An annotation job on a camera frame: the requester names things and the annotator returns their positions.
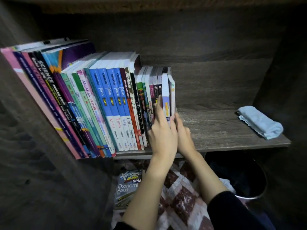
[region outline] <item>pink book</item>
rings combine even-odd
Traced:
[[[36,91],[36,89],[33,87],[31,82],[29,81],[28,77],[24,73],[23,69],[19,65],[17,59],[15,58],[13,54],[14,49],[7,47],[7,48],[1,48],[1,52],[6,58],[6,60],[10,63],[11,67],[17,74],[17,76],[20,78],[22,83],[25,85],[27,90],[30,92],[38,106],[41,108],[45,116],[48,118],[49,122],[52,124],[52,126],[56,129],[57,133],[59,136],[62,138],[64,143],[67,145],[67,147],[70,149],[71,153],[75,156],[76,159],[80,159],[81,157],[75,150],[75,148],[72,146],[71,142],[69,139],[67,139],[66,135],[64,134],[62,128],[59,126],[58,122],[56,119],[53,117],[51,111],[47,107],[47,105],[44,103],[43,99],[40,97],[39,93]]]

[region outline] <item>light blue cloth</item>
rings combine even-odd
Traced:
[[[284,130],[281,123],[271,120],[253,106],[244,106],[238,110],[240,112],[239,119],[247,123],[265,139],[276,138]]]

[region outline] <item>black sleeve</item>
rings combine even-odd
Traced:
[[[124,222],[118,222],[113,230],[136,230]]]
[[[209,203],[207,211],[214,230],[266,229],[230,191],[215,196]]]

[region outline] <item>patterned floor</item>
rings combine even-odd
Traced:
[[[147,169],[149,160],[117,161],[123,170]],[[114,213],[112,228],[123,213]],[[207,205],[201,199],[197,179],[183,159],[175,159],[165,179],[158,210],[158,230],[213,229]]]

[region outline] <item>person's left hand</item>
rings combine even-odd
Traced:
[[[156,118],[149,131],[149,141],[153,151],[151,164],[154,164],[163,173],[167,174],[171,168],[178,147],[178,135],[174,120],[170,120],[170,127],[162,108],[162,96],[156,104]]]

